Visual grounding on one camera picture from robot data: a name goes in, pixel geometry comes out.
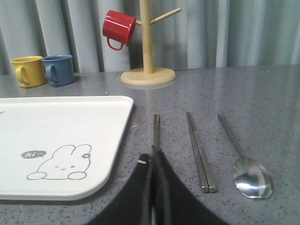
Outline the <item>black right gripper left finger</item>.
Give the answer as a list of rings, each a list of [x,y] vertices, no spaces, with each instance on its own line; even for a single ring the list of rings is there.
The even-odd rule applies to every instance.
[[[140,155],[136,167],[117,194],[89,225],[139,225],[142,220],[142,196],[146,184],[150,156]]]

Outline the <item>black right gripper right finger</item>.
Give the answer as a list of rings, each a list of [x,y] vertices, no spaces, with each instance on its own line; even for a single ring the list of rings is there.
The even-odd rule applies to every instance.
[[[180,181],[164,153],[153,146],[153,191],[157,225],[226,225]]]

